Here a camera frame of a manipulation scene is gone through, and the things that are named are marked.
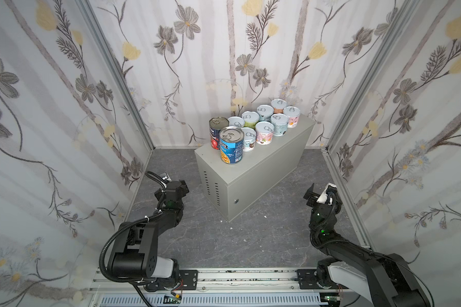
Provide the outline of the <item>blue labelled tin can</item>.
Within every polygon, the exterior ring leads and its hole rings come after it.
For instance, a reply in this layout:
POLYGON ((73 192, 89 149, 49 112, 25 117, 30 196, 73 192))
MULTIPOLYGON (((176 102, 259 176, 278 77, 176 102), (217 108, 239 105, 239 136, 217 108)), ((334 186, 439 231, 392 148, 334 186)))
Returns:
POLYGON ((239 127, 229 126, 220 131, 221 159, 234 165, 243 157, 244 132, 239 127))

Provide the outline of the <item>dark blue tomato can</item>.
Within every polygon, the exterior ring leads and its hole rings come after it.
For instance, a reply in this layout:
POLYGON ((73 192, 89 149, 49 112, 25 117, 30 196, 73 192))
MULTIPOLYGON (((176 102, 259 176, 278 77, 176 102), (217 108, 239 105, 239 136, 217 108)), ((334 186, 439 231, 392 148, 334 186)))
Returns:
POLYGON ((225 117, 214 117, 209 121, 209 131, 211 136, 211 146, 220 149, 220 131, 229 126, 229 120, 225 117))

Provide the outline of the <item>yellow labelled can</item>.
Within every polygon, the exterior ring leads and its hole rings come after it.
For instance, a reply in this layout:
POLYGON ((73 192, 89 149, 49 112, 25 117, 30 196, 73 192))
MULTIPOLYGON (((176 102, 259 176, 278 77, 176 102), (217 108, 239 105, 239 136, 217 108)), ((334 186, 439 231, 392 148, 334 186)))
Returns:
POLYGON ((239 116, 231 116, 228 118, 229 126, 242 128, 245 126, 245 121, 239 116))

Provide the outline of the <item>pink labelled white-lid can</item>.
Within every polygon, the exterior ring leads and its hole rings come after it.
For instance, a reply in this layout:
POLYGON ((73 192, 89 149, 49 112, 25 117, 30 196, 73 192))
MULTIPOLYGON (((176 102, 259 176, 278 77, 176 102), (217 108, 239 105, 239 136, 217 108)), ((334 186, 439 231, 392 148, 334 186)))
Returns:
POLYGON ((260 145, 268 145, 271 143, 274 136, 274 125, 270 122, 258 122, 255 126, 256 143, 260 145))

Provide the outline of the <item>light blue can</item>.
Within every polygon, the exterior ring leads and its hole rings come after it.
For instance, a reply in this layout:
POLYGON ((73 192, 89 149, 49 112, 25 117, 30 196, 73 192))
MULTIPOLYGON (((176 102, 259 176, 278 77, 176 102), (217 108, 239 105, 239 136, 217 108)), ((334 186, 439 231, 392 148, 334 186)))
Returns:
POLYGON ((289 117, 283 113, 273 114, 270 122, 274 125, 274 136, 283 136, 288 130, 289 117))

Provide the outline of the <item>pink fruit labelled can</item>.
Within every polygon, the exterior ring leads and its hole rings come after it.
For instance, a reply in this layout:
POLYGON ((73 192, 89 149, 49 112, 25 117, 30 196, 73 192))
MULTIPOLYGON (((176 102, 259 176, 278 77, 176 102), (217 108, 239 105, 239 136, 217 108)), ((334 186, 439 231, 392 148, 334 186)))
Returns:
POLYGON ((288 106, 283 109, 283 114, 288 117, 288 128, 295 128, 301 115, 300 110, 297 107, 288 106))

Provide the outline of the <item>green labelled can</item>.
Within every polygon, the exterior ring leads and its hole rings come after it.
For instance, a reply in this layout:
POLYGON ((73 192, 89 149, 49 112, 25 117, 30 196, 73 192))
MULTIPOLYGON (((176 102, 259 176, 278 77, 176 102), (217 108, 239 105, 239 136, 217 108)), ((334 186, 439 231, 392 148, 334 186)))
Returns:
POLYGON ((244 127, 248 127, 251 129, 256 128, 256 124, 260 120, 260 116, 255 111, 246 111, 242 114, 242 119, 244 120, 244 127))

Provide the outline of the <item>teal labelled white-lid can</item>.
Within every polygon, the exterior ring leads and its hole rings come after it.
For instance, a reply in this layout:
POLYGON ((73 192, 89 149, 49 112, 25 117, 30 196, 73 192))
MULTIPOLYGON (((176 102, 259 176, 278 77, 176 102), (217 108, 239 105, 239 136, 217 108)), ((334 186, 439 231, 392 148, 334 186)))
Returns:
POLYGON ((274 108, 270 105, 260 105, 257 107, 256 112, 259 115, 260 122, 270 122, 271 116, 274 114, 274 108))

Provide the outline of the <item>orange labelled can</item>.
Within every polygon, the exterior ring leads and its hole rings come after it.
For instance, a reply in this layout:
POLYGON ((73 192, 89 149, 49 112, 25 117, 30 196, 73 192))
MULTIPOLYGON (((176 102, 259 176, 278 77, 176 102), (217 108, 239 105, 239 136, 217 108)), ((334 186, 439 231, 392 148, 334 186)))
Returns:
POLYGON ((270 106, 273 107, 274 113, 283 113, 283 110, 288 107, 288 103, 280 98, 274 99, 270 102, 270 106))

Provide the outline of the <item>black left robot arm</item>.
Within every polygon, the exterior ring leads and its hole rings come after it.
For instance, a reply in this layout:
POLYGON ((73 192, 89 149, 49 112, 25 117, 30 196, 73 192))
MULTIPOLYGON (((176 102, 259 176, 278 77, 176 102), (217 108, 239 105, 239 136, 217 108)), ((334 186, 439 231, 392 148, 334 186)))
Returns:
POLYGON ((183 198, 188 193, 184 180, 168 182, 163 191, 155 193, 158 207, 152 216, 121 224, 101 250, 99 270, 102 275, 117 283, 177 279, 177 261, 158 255, 158 241, 161 234, 181 222, 183 198))

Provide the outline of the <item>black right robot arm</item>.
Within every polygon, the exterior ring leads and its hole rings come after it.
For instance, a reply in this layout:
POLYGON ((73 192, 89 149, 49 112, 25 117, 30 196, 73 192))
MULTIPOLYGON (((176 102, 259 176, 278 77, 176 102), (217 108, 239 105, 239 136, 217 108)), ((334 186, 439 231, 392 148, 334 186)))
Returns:
POLYGON ((372 251, 337 233, 343 202, 335 184, 322 193, 310 187, 303 197, 311 207, 311 245, 328 256, 316 268, 319 285, 346 286, 374 306, 434 306, 432 293, 403 257, 372 251))

